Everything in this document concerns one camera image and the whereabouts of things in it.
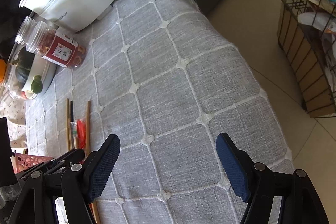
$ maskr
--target green fruit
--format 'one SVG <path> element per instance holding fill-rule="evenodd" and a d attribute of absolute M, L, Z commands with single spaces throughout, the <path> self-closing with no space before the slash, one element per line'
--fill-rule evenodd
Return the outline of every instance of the green fruit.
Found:
<path fill-rule="evenodd" d="M 43 83 L 39 79 L 34 79 L 33 82 L 31 83 L 30 89 L 33 93 L 41 93 L 43 90 Z"/>
<path fill-rule="evenodd" d="M 19 87 L 19 90 L 22 90 L 23 87 L 25 86 L 25 83 L 19 82 L 17 86 Z"/>
<path fill-rule="evenodd" d="M 33 81 L 35 81 L 35 80 L 41 80 L 41 79 L 42 79 L 41 75 L 35 75 L 34 78 L 33 78 Z"/>
<path fill-rule="evenodd" d="M 25 83 L 27 81 L 29 72 L 29 70 L 19 66 L 15 68 L 15 76 L 17 80 L 21 83 Z"/>
<path fill-rule="evenodd" d="M 16 67 L 15 76 L 19 82 L 25 83 L 27 81 L 34 57 L 33 53 L 26 51 L 26 47 L 23 47 L 19 51 L 17 59 L 11 61 L 11 64 Z"/>

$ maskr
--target jar lid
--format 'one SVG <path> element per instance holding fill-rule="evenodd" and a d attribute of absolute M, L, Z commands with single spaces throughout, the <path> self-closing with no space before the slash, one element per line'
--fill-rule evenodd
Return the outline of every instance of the jar lid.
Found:
<path fill-rule="evenodd" d="M 45 32 L 47 31 L 47 28 L 48 24 L 43 21 L 39 21 L 36 24 L 34 29 L 31 31 L 31 34 L 26 43 L 26 50 L 28 52 L 34 53 L 36 51 L 42 41 Z"/>
<path fill-rule="evenodd" d="M 22 22 L 19 31 L 15 37 L 15 42 L 18 44 L 23 44 L 25 39 L 30 36 L 33 27 L 36 25 L 36 21 L 29 16 L 26 16 L 25 20 Z"/>

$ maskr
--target tile floor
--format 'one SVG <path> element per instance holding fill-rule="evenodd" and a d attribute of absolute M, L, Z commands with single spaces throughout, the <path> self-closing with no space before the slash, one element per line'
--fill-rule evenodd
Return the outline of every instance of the tile floor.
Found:
<path fill-rule="evenodd" d="M 301 94 L 278 47 L 280 0 L 222 0 L 209 20 L 235 43 L 268 93 L 294 165 L 307 171 L 330 223 L 336 223 L 336 118 L 313 119 L 301 108 Z"/>

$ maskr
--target red label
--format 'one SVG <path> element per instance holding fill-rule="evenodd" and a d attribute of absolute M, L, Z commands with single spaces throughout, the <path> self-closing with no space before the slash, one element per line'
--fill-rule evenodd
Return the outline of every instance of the red label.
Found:
<path fill-rule="evenodd" d="M 73 57 L 76 48 L 74 44 L 56 35 L 44 59 L 52 59 L 59 64 L 67 65 Z"/>

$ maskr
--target floral cloth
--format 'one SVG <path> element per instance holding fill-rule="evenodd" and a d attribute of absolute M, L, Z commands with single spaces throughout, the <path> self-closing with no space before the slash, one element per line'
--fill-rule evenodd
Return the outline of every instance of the floral cloth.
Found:
<path fill-rule="evenodd" d="M 8 91 L 4 91 L 0 101 L 0 118 L 7 118 L 10 146 L 27 148 L 26 140 L 26 103 L 12 99 Z"/>

